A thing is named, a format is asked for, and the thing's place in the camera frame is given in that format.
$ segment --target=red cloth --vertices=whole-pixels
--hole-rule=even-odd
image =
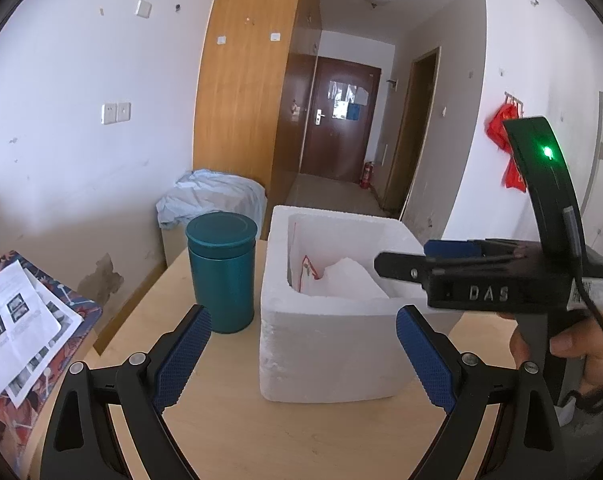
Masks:
[[[527,189],[526,182],[517,169],[515,159],[513,158],[513,149],[508,140],[508,133],[504,128],[504,121],[510,119],[519,119],[519,108],[516,104],[506,103],[499,108],[495,117],[488,123],[486,134],[496,145],[498,145],[500,150],[503,150],[510,155],[510,162],[505,170],[504,185],[507,188],[515,187],[525,193]]]

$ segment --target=wall stain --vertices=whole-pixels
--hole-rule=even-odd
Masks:
[[[117,294],[124,284],[124,277],[115,272],[110,254],[96,263],[97,269],[80,281],[77,292],[85,298],[104,306],[113,294]]]

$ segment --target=blue textured pad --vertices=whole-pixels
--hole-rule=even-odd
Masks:
[[[157,373],[155,397],[152,400],[159,413],[178,403],[208,339],[211,338],[211,330],[211,314],[203,308],[163,362]]]
[[[478,258],[481,247],[473,242],[430,240],[424,246],[424,254],[432,258]]]
[[[397,314],[397,337],[415,368],[430,402],[450,414],[456,402],[453,375],[439,352],[405,308]]]

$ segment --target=screw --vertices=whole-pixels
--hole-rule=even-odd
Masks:
[[[146,361],[146,354],[142,352],[137,352],[128,358],[128,362],[133,366],[139,366],[144,361]]]
[[[78,373],[80,373],[82,370],[84,369],[84,364],[80,363],[80,362],[76,362],[73,363],[72,365],[70,365],[70,370],[69,372],[73,375],[77,375]]]
[[[539,367],[535,363],[533,363],[531,361],[526,361],[523,364],[523,369],[526,370],[531,375],[539,373]]]
[[[479,364],[479,357],[475,354],[471,354],[470,352],[461,356],[461,360],[465,365],[469,366],[477,366]]]

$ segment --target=floor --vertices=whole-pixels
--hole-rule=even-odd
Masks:
[[[286,205],[386,216],[371,190],[361,189],[352,182],[339,182],[306,174],[297,176]]]

